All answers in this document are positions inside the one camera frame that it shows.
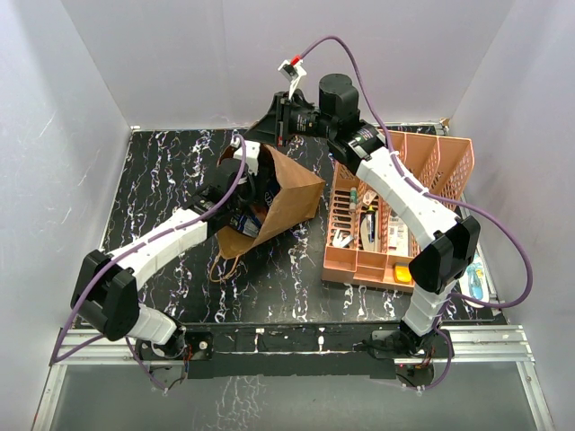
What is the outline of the blue Burts chips bag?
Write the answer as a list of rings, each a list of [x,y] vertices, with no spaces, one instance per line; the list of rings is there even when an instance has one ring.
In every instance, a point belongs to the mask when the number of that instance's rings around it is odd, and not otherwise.
[[[233,214],[229,226],[238,233],[256,238],[260,233],[262,222],[253,212],[245,211]]]

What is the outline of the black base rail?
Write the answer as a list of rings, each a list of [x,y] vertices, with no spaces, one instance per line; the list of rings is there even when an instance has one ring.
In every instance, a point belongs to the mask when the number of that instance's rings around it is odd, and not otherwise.
[[[191,323],[193,379],[229,376],[368,376],[394,379],[401,365],[454,355],[447,330],[418,338],[398,321]]]

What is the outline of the pink plastic desk organizer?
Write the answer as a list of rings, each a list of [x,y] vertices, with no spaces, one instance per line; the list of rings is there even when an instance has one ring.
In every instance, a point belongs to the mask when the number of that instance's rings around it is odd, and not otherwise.
[[[402,164],[395,169],[389,154],[378,157],[381,170],[359,177],[335,163],[329,231],[323,257],[324,281],[411,293],[396,284],[395,263],[408,264],[434,239],[456,223],[455,204],[426,198],[430,192],[459,199],[474,167],[469,138],[394,131],[392,142]],[[359,223],[375,213],[376,250],[364,251]]]

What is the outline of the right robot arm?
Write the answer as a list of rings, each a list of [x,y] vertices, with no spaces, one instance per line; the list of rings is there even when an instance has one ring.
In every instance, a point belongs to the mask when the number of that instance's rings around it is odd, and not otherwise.
[[[444,304],[456,280],[472,263],[481,227],[468,216],[429,198],[391,152],[390,138],[360,117],[359,93],[351,79],[329,74],[319,82],[319,103],[302,91],[277,92],[263,118],[245,133],[248,140],[281,145],[295,135],[326,140],[333,158],[365,182],[407,224],[420,253],[408,268],[415,283],[399,328],[372,350],[421,356],[430,349]]]

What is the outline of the brown paper bag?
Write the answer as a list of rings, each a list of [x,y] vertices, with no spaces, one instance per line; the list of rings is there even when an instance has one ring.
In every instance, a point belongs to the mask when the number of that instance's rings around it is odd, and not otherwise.
[[[248,141],[250,150],[259,149],[259,173],[270,172],[263,196],[248,206],[258,234],[251,237],[236,227],[217,233],[218,257],[237,262],[246,252],[315,217],[325,181],[269,145]]]

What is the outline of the yellow sticky note pad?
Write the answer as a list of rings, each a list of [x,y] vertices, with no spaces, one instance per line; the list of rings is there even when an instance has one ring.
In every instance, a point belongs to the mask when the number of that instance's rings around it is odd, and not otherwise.
[[[413,281],[409,265],[405,263],[395,263],[393,266],[394,282],[396,284],[410,285]]]

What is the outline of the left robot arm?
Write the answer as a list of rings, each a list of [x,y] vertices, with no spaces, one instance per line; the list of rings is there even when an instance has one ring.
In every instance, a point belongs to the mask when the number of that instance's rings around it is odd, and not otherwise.
[[[215,177],[163,223],[115,251],[84,257],[72,311],[107,340],[125,337],[154,345],[161,356],[177,358],[185,349],[185,327],[167,313],[140,303],[146,282],[185,251],[233,224],[263,199],[273,176],[270,150],[249,141],[217,165]]]

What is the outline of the aluminium frame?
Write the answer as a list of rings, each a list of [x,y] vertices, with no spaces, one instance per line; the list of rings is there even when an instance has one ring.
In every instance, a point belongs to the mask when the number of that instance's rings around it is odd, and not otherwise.
[[[429,372],[433,365],[457,363],[514,363],[520,374],[524,392],[540,430],[551,429],[553,422],[535,373],[535,359],[520,325],[475,325],[471,321],[451,321],[439,329],[450,334],[450,347],[454,355],[447,360],[434,362],[428,367],[401,365],[400,371]],[[186,379],[191,364],[191,346],[186,341],[182,356],[165,358],[147,341],[127,338],[109,341],[96,330],[70,330],[57,348],[57,361],[51,366],[43,395],[40,399],[33,429],[47,430],[51,426],[56,405],[63,387],[68,367],[72,365],[138,365],[142,364],[152,384],[160,391],[168,386],[160,383],[154,372],[172,368],[181,370]]]

